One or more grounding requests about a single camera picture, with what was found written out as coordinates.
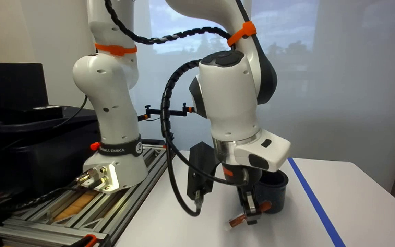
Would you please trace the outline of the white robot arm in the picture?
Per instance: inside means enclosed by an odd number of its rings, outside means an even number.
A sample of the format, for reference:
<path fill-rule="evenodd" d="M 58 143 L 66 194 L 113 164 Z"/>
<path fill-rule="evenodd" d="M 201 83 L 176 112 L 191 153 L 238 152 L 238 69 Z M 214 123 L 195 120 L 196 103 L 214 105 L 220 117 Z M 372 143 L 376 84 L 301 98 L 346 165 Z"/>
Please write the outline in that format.
<path fill-rule="evenodd" d="M 142 136 L 129 90 L 137 83 L 136 53 L 147 38 L 133 28 L 135 0 L 87 0 L 88 25 L 96 53 L 78 60 L 73 68 L 77 87 L 91 101 L 100 143 L 84 164 L 77 183 L 103 194 L 140 184 L 148 175 L 143 160 Z M 174 154 L 170 132 L 169 102 L 179 77 L 192 68 L 199 76 L 191 84 L 195 112 L 210 121 L 216 158 L 190 172 L 190 198 L 201 205 L 203 195 L 217 182 L 214 171 L 224 169 L 224 183 L 239 191 L 243 213 L 232 227 L 254 224 L 276 206 L 260 200 L 260 179 L 276 173 L 288 158 L 291 143 L 262 130 L 257 108 L 269 102 L 277 86 L 276 72 L 257 39 L 242 0 L 166 0 L 177 13 L 213 21 L 213 33 L 227 39 L 227 51 L 183 65 L 170 77 L 161 105 L 162 135 L 168 153 Z"/>

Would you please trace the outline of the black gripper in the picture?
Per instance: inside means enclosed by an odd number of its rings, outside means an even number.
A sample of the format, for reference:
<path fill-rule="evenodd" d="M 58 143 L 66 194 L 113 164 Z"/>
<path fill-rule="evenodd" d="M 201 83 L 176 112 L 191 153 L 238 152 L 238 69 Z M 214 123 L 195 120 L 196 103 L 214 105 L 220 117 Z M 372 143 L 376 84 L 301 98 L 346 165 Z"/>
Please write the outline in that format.
<path fill-rule="evenodd" d="M 254 193 L 255 184 L 262 178 L 262 172 L 249 167 L 222 165 L 224 176 L 238 189 L 238 195 L 243 213 L 247 213 L 247 226 L 258 223 Z"/>

